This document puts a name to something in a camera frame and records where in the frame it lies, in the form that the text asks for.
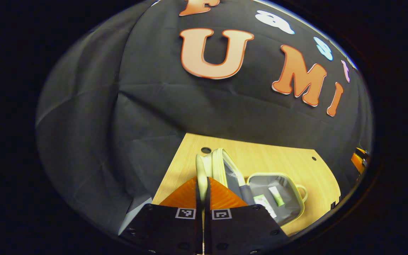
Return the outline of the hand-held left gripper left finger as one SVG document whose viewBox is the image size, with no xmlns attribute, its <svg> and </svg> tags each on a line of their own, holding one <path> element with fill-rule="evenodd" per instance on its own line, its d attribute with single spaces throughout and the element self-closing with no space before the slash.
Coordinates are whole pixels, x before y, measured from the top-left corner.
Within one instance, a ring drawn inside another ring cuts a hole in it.
<svg viewBox="0 0 408 255">
<path fill-rule="evenodd" d="M 150 255 L 202 254 L 202 209 L 193 177 L 160 204 L 143 205 L 120 237 Z"/>
</svg>

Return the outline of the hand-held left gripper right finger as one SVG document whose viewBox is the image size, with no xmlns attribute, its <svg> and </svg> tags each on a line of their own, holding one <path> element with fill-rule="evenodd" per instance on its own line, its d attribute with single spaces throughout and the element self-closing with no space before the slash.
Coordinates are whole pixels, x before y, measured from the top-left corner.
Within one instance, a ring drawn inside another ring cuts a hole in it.
<svg viewBox="0 0 408 255">
<path fill-rule="evenodd" d="M 233 192 L 208 177 L 204 202 L 204 254 L 267 255 L 290 239 L 260 204 L 240 203 Z"/>
</svg>

